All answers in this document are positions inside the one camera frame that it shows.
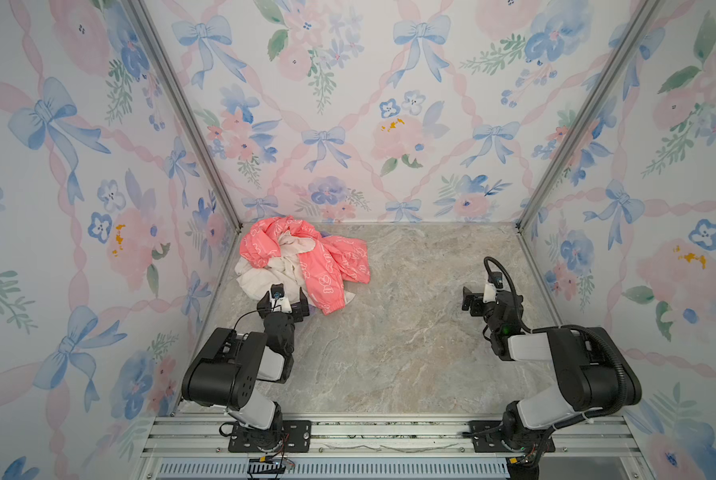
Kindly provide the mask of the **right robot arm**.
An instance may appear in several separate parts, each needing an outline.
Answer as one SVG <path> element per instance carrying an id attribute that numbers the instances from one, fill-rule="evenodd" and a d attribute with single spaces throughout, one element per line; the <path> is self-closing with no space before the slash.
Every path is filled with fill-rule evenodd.
<path id="1" fill-rule="evenodd" d="M 522 324 L 523 297 L 510 291 L 462 291 L 462 310 L 484 320 L 482 331 L 504 362 L 546 362 L 554 383 L 540 393 L 509 403 L 497 422 L 469 423 L 463 434 L 483 451 L 503 449 L 534 458 L 545 452 L 554 432 L 618 412 L 640 402 L 637 375 L 601 327 L 542 327 Z"/>

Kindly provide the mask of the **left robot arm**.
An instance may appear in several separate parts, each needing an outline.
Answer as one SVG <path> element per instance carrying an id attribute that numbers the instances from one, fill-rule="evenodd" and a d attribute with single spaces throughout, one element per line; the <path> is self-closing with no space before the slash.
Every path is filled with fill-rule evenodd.
<path id="1" fill-rule="evenodd" d="M 274 455 L 306 453 L 311 422 L 286 420 L 281 406 L 256 384 L 284 384 L 294 366 L 295 326 L 310 315 L 305 293 L 290 302 L 284 287 L 274 284 L 254 313 L 261 332 L 240 333 L 216 328 L 192 360 L 182 381 L 181 396 L 203 407 L 219 406 L 232 420 L 219 427 L 231 453 Z"/>

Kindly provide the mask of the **white cloth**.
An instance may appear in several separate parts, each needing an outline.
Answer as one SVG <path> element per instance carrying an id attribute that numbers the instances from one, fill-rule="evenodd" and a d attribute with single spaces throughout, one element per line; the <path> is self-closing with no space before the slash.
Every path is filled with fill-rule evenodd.
<path id="1" fill-rule="evenodd" d="M 316 261 L 323 257 L 322 243 L 312 238 L 293 236 L 284 232 L 275 245 L 279 255 L 265 258 L 262 267 L 256 267 L 244 255 L 235 266 L 237 282 L 252 299 L 261 300 L 273 284 L 283 284 L 285 295 L 294 301 L 302 288 L 309 304 L 330 314 L 349 305 L 355 294 L 346 291 L 341 271 L 333 263 L 337 279 L 323 275 L 323 268 Z"/>

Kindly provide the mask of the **pink patterned cloth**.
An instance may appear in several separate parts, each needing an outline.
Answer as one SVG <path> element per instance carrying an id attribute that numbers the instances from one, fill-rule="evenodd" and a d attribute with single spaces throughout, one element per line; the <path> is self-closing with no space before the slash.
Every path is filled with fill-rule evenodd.
<path id="1" fill-rule="evenodd" d="M 239 253 L 237 282 L 250 298 L 260 300 L 281 284 L 287 297 L 304 293 L 325 315 L 352 301 L 347 282 L 371 280 L 365 241 L 324 236 L 312 224 L 291 216 L 256 222 L 241 239 Z"/>

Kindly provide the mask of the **ventilation grille strip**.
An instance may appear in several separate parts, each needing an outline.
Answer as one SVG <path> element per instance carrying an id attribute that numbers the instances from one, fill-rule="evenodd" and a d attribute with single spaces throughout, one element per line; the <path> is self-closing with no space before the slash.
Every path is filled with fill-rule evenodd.
<path id="1" fill-rule="evenodd" d="M 496 459 L 313 458 L 262 463 L 244 458 L 166 459 L 152 479 L 509 479 Z"/>

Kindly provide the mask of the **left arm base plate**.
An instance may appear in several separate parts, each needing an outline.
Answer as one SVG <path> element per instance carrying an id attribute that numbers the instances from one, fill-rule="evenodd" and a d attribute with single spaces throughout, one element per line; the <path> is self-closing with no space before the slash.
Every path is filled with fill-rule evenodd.
<path id="1" fill-rule="evenodd" d="M 230 433 L 224 429 L 225 425 L 222 425 L 220 433 L 228 439 L 230 453 L 307 453 L 312 438 L 312 422 L 309 420 L 274 421 L 267 430 L 238 424 L 233 425 Z"/>

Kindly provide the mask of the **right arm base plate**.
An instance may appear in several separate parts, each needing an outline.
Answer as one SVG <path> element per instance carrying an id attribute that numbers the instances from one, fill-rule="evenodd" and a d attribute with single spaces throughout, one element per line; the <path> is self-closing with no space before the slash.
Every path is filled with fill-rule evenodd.
<path id="1" fill-rule="evenodd" d="M 468 429 L 461 433 L 469 439 L 476 453 L 515 453 L 525 455 L 536 452 L 543 430 L 529 430 L 496 420 L 471 420 Z"/>

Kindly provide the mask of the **aluminium mounting rail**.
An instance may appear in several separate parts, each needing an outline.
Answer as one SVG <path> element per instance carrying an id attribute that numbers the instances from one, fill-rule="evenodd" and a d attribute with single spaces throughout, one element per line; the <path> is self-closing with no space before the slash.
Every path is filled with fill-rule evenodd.
<path id="1" fill-rule="evenodd" d="M 491 449 L 501 444 L 483 434 L 471 438 L 465 414 L 292 414 L 293 420 L 308 420 L 313 456 L 475 456 L 475 446 Z M 231 418 L 212 412 L 188 412 L 157 418 L 144 443 L 142 455 L 154 457 L 228 456 Z M 557 457 L 639 457 L 631 429 L 621 416 L 604 417 L 555 432 Z"/>

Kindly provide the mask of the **right aluminium corner post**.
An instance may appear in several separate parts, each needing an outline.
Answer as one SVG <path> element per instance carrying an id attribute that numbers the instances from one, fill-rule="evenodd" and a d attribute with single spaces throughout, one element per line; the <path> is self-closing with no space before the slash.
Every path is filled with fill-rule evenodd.
<path id="1" fill-rule="evenodd" d="M 527 208 L 516 222 L 516 228 L 520 234 L 528 231 L 532 222 L 538 218 L 539 210 L 552 189 L 554 182 L 564 170 L 565 164 L 581 142 L 589 125 L 596 118 L 599 109 L 607 101 L 615 81 L 627 66 L 630 57 L 646 35 L 650 25 L 654 22 L 653 17 L 659 11 L 661 4 L 662 1 L 659 0 L 639 1 L 636 4 L 634 13 L 631 15 L 630 21 L 626 24 L 620 36 L 619 44 L 606 58 L 606 63 L 600 72 L 600 77 L 582 103 L 568 136 L 561 142 L 556 150 L 553 159 L 549 163 L 548 169 L 541 177 L 536 190 L 531 195 Z"/>

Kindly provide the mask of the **aluminium corner post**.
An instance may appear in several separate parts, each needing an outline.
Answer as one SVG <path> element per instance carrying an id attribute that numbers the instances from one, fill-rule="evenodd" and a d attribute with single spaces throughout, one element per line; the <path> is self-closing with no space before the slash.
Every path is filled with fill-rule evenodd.
<path id="1" fill-rule="evenodd" d="M 199 132 L 197 120 L 145 2 L 123 0 L 122 5 L 125 12 L 131 17 L 137 34 L 142 38 L 144 49 L 151 57 L 156 73 L 161 78 L 165 94 L 171 106 L 175 109 L 177 119 L 184 128 L 186 136 L 197 154 L 198 162 L 208 175 L 209 183 L 217 194 L 220 206 L 229 217 L 233 232 L 238 234 L 241 231 L 242 222 L 231 203 L 220 171 L 209 152 L 207 142 Z"/>
<path id="2" fill-rule="evenodd" d="M 556 150 L 553 159 L 549 163 L 548 169 L 541 177 L 536 190 L 531 195 L 527 208 L 516 222 L 516 228 L 520 234 L 528 231 L 532 222 L 538 218 L 539 210 L 552 189 L 554 182 L 564 170 L 565 164 L 581 142 L 589 125 L 596 118 L 599 109 L 607 101 L 615 81 L 627 66 L 630 57 L 646 35 L 650 25 L 654 22 L 653 17 L 659 11 L 661 4 L 662 1 L 659 0 L 639 1 L 636 4 L 634 13 L 631 15 L 630 21 L 626 24 L 620 36 L 619 44 L 606 58 L 606 63 L 600 72 L 600 77 L 582 103 L 568 136 L 561 142 Z"/>

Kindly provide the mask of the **left aluminium corner post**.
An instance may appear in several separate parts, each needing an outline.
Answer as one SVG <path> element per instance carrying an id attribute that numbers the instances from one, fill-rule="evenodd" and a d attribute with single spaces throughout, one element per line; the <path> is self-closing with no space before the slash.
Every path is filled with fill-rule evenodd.
<path id="1" fill-rule="evenodd" d="M 220 206 L 229 217 L 233 232 L 238 234 L 241 231 L 242 222 L 231 203 L 220 171 L 209 152 L 207 142 L 199 132 L 197 120 L 145 2 L 123 0 L 122 5 L 125 12 L 131 17 L 137 34 L 142 38 L 144 49 L 151 57 L 156 73 L 161 78 L 165 94 L 171 106 L 175 109 L 177 119 L 184 128 L 186 136 L 197 154 L 198 162 L 208 175 L 209 183 L 217 194 Z"/>

